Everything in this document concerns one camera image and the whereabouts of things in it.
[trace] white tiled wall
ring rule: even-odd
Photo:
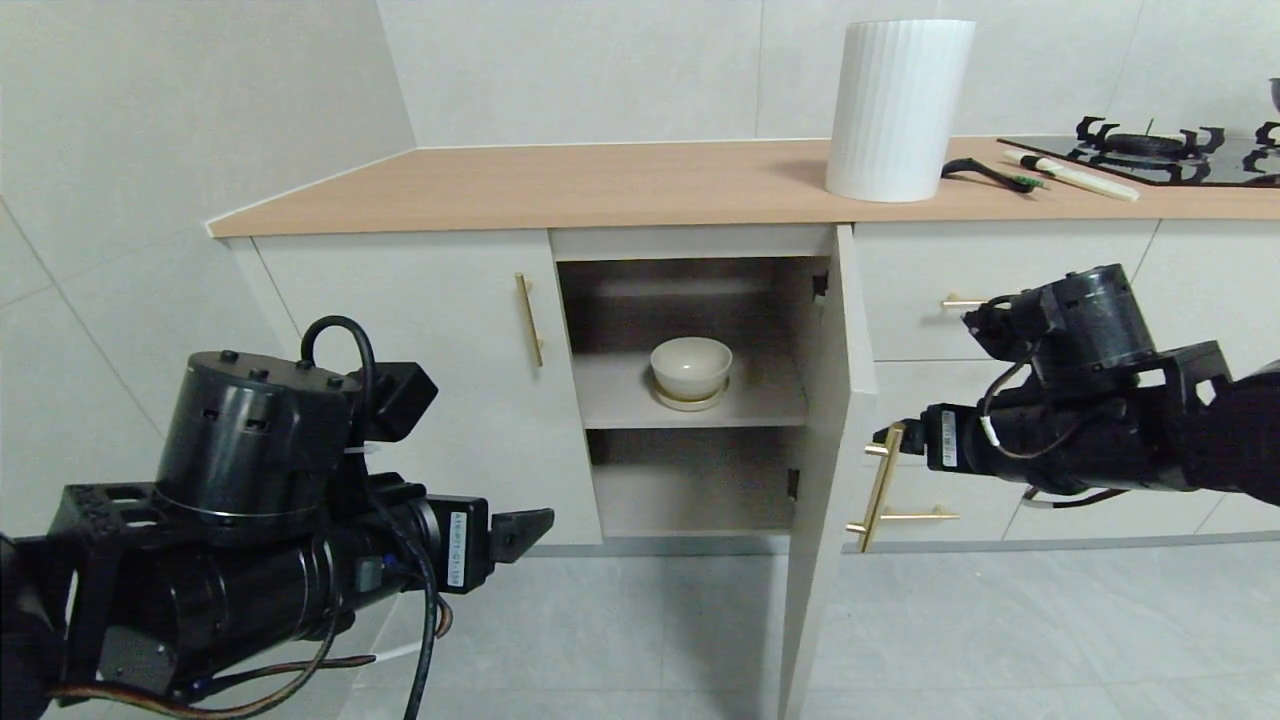
[[[380,0],[417,143],[831,135],[844,28],[970,18],[957,135],[1275,118],[1280,0]]]
[[[419,145],[748,138],[762,0],[379,3]]]
[[[188,354],[297,352],[202,223],[413,136],[372,0],[0,3],[0,530],[24,536],[64,484],[152,479]],[[348,675],[292,712],[337,715]]]

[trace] gold cabinet handle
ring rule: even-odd
[[[529,291],[534,283],[525,279],[525,273],[516,273],[516,295],[520,296],[525,306],[525,322],[529,324],[529,337],[534,341],[534,361],[543,366],[543,338],[538,336],[538,324],[534,322],[534,304],[529,300]]]
[[[902,423],[893,423],[888,427],[888,432],[884,436],[884,445],[868,445],[865,451],[868,455],[879,455],[881,462],[876,468],[876,482],[872,484],[872,497],[867,501],[867,514],[863,516],[863,524],[849,523],[845,529],[850,533],[858,533],[858,552],[867,552],[870,547],[872,539],[876,537],[876,528],[879,527],[881,509],[884,506],[884,498],[888,497],[888,486],[893,480],[893,470],[897,469],[897,452],[902,447],[902,433],[906,430],[906,425]]]
[[[941,505],[934,505],[932,512],[893,512],[891,507],[884,507],[881,520],[959,520],[960,514],[952,512]]]
[[[986,300],[964,300],[956,293],[951,293],[946,300],[942,301],[943,310],[973,310],[975,307],[982,307]]]

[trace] gray tiled floor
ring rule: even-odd
[[[810,720],[1280,717],[1280,542],[841,559]],[[454,602],[424,719],[763,720],[780,557],[526,559]],[[403,597],[378,650],[412,642]],[[399,717],[412,656],[343,720]]]

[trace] label sticker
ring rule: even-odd
[[[959,465],[956,457],[956,414],[951,410],[942,411],[942,466],[955,468]]]
[[[445,583],[461,588],[467,575],[467,514],[449,512],[449,566]]]

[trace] wire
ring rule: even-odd
[[[342,670],[351,667],[361,667],[378,661],[376,655],[352,655],[349,657],[335,657],[333,660],[325,660],[320,664],[321,670]],[[269,678],[271,675],[280,675],[283,673],[297,673],[298,670],[306,670],[306,662],[279,662],[276,665],[266,665],[264,667],[255,667],[253,670],[246,670],[243,673],[236,673],[232,675],[220,675],[207,680],[200,692],[202,696],[207,697],[211,694],[218,694],[223,691],[233,688],[236,685],[247,683],[250,680],[257,680],[260,678]]]
[[[317,536],[317,541],[323,546],[325,542],[324,534]],[[168,715],[169,717],[180,717],[183,720],[244,720],[247,717],[255,717],[268,710],[273,710],[282,702],[293,697],[300,689],[302,689],[302,685],[307,684],[307,682],[315,676],[316,671],[320,670],[320,666],[324,665],[325,657],[329,655],[329,650],[333,647],[333,641],[338,637],[338,605],[339,598],[337,583],[330,583],[329,626],[325,630],[324,641],[320,643],[320,648],[316,650],[315,657],[312,657],[310,662],[306,662],[298,676],[289,680],[287,685],[253,702],[223,710],[205,710],[202,707],[191,707],[189,705],[174,702],[155,693],[140,691],[118,683],[79,683],[72,685],[55,685],[49,692],[49,697],[110,700],[113,702],[132,705],[134,707],[141,707],[142,710],[150,710],[151,712]]]
[[[311,323],[307,332],[302,336],[302,359],[315,363],[315,341],[326,328],[339,327],[351,333],[356,341],[356,347],[360,350],[360,365],[361,365],[361,380],[364,387],[361,388],[361,404],[360,413],[357,414],[357,421],[352,425],[351,432],[351,445],[353,447],[361,447],[365,445],[365,430],[372,424],[374,419],[374,380],[378,364],[374,360],[374,346],[369,341],[369,334],[365,328],[360,327],[360,323],[347,318],[344,315],[326,315],[319,320]],[[416,720],[419,707],[422,705],[422,692],[426,689],[426,676],[431,669],[431,653],[435,650],[435,638],[438,632],[438,610],[440,605],[439,592],[435,583],[435,570],[431,568],[431,561],[426,556],[426,551],[422,548],[421,543],[411,538],[410,533],[406,533],[401,527],[399,520],[392,515],[387,505],[383,503],[378,493],[374,492],[372,484],[369,480],[369,470],[365,466],[362,455],[352,455],[351,461],[358,462],[360,468],[360,483],[365,492],[365,498],[369,505],[374,507],[378,516],[383,523],[392,530],[396,536],[396,542],[399,544],[401,550],[417,561],[417,568],[422,574],[422,594],[426,600],[426,611],[422,614],[422,647],[419,650],[417,666],[413,670],[413,685],[410,689],[408,701],[404,703],[404,720]],[[449,610],[449,623],[452,624],[453,612]]]
[[[1112,497],[1121,496],[1129,491],[1126,489],[1105,489],[1085,497],[1083,500],[1068,500],[1068,501],[1046,501],[1046,500],[1033,500],[1039,495],[1039,488],[1034,486],[1028,486],[1027,492],[1023,493],[1023,505],[1028,507],[1043,507],[1046,510],[1065,510],[1068,507],[1087,507],[1089,505],[1096,505],[1105,500],[1111,500]]]
[[[374,345],[369,341],[369,333],[356,320],[346,315],[325,315],[311,323],[311,327],[302,336],[303,360],[315,364],[316,338],[328,328],[343,328],[349,332],[351,337],[356,341],[356,348],[360,350],[361,383],[364,387],[361,388],[360,414],[351,429],[351,434],[358,441],[352,445],[360,447],[365,443],[365,432],[374,420],[374,372],[378,369],[378,363],[374,360]]]
[[[1019,370],[1021,370],[1024,366],[1027,366],[1028,363],[1030,363],[1032,357],[1036,355],[1036,351],[1039,350],[1039,346],[1041,341],[1037,340],[1028,347],[1027,354],[1023,355],[1018,360],[1018,363],[1014,363],[1007,370],[1001,373],[995,382],[991,383],[991,386],[987,388],[986,395],[982,396],[982,404],[979,405],[978,410],[978,420],[982,423],[982,429],[987,434],[987,439],[991,441],[992,447],[998,450],[1000,454],[1004,455],[1005,457],[1010,457],[1012,460],[1034,460],[1037,457],[1053,452],[1059,447],[1062,447],[1062,445],[1066,443],[1066,441],[1071,439],[1075,436],[1075,433],[1080,430],[1080,428],[1083,428],[1089,421],[1092,421],[1097,415],[1100,415],[1105,407],[1105,405],[1100,405],[1094,407],[1092,411],[1082,414],[1075,420],[1075,423],[1071,423],[1071,427],[1066,428],[1066,430],[1064,430],[1062,434],[1057,436],[1057,438],[1055,438],[1053,442],[1046,445],[1044,447],[1034,452],[1019,452],[1015,450],[1009,450],[1007,447],[1001,445],[1000,438],[996,436],[996,428],[995,425],[991,424],[991,401],[992,398],[996,397],[996,392],[1001,387],[1004,387],[1005,383],[1010,380],[1010,378],[1016,375]]]
[[[435,626],[435,637],[439,639],[453,629],[453,606],[443,597],[438,597],[436,601],[440,603],[440,624]]]

